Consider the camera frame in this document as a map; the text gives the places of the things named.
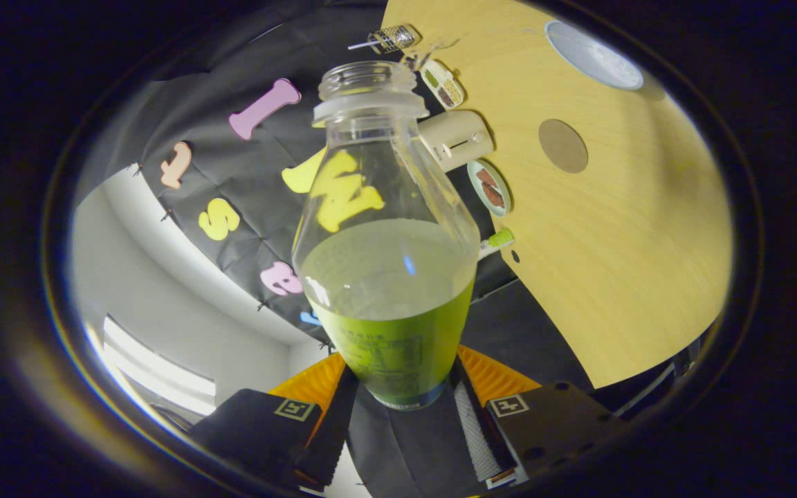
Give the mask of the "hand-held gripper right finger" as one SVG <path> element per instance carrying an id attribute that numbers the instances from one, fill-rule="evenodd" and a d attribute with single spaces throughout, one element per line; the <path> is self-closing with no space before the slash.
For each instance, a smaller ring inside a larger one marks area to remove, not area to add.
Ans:
<path id="1" fill-rule="evenodd" d="M 541 385 L 460 346 L 453 399 L 475 478 L 505 488 L 555 472 L 612 442 L 626 421 L 569 382 Z"/>

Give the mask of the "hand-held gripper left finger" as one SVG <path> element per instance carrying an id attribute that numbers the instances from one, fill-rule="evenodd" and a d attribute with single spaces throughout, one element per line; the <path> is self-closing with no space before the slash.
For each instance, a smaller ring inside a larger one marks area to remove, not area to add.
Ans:
<path id="1" fill-rule="evenodd" d="M 187 435 L 283 486 L 331 486 L 349 432 L 358 378 L 338 353 L 269 391 L 241 389 Z"/>

